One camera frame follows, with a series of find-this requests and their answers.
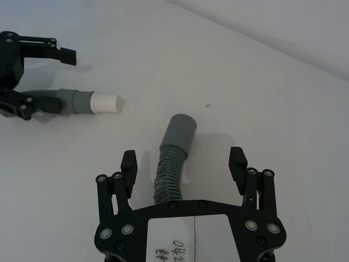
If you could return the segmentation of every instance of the white plastic cap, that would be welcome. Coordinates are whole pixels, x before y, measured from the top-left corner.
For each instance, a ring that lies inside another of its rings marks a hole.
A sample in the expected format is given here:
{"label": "white plastic cap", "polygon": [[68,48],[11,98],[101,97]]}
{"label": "white plastic cap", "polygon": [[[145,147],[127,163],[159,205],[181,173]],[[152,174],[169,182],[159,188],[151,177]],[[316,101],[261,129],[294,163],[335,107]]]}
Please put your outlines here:
{"label": "white plastic cap", "polygon": [[93,93],[89,105],[94,114],[119,113],[121,107],[119,97],[114,94]]}

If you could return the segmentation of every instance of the white label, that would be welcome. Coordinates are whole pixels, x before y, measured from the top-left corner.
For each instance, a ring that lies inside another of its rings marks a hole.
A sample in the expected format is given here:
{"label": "white label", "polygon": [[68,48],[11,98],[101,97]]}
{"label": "white label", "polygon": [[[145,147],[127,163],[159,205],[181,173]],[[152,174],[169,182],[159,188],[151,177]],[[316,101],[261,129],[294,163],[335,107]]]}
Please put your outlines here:
{"label": "white label", "polygon": [[153,218],[146,262],[239,262],[226,215]]}

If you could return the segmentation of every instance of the white pipe end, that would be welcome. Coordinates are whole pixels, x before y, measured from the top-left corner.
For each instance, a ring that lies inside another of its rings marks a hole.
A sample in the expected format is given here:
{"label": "white pipe end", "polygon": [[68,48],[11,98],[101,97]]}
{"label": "white pipe end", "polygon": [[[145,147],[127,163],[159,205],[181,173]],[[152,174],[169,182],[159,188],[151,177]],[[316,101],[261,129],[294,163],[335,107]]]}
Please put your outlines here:
{"label": "white pipe end", "polygon": [[114,94],[93,93],[89,105],[94,114],[119,113],[121,110],[121,101]]}

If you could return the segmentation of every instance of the white table surface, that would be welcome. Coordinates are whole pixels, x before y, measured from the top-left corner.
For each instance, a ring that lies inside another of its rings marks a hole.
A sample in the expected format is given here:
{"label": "white table surface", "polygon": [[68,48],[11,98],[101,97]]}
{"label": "white table surface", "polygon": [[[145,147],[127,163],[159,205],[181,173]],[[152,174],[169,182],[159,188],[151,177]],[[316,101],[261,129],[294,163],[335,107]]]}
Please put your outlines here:
{"label": "white table surface", "polygon": [[227,161],[241,146],[250,166],[276,173],[287,230],[277,261],[346,261],[348,82],[162,0],[0,6],[0,31],[56,37],[78,53],[77,67],[27,59],[18,91],[74,88],[125,101],[119,115],[0,118],[1,261],[102,261],[95,177],[136,150],[130,203],[151,205],[158,147],[177,113],[198,124],[185,199],[240,205]]}

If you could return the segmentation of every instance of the white wall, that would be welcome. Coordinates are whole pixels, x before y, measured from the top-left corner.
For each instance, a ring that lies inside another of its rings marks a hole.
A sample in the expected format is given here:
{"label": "white wall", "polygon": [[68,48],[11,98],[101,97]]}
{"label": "white wall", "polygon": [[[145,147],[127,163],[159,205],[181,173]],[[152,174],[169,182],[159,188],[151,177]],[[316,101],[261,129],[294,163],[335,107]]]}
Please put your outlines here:
{"label": "white wall", "polygon": [[230,146],[241,146],[250,166],[276,173],[287,230],[277,261],[347,261],[347,81],[162,0],[7,1],[6,29],[77,50],[76,67],[28,59],[19,91],[95,90],[125,104],[119,115],[46,124],[0,118],[0,261],[102,262],[95,177],[134,149],[130,202],[151,205],[159,145],[177,113],[198,124],[185,199],[240,205],[227,164]]}
{"label": "white wall", "polygon": [[169,1],[349,80],[349,1]]}

